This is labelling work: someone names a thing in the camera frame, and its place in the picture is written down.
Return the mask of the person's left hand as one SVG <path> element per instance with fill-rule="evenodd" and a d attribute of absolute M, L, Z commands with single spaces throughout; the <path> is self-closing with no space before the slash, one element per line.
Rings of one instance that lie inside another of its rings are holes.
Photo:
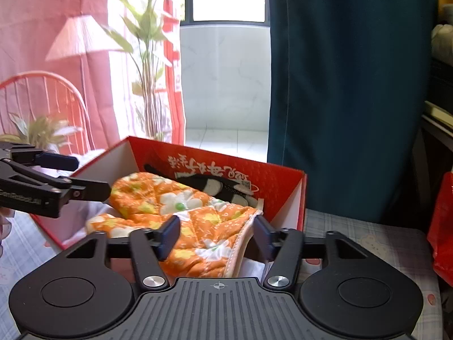
<path fill-rule="evenodd" d="M 4 253 L 4 240 L 9 236 L 12 231 L 11 219 L 15 217 L 15 210 L 6 207 L 0 208 L 0 257 Z"/>

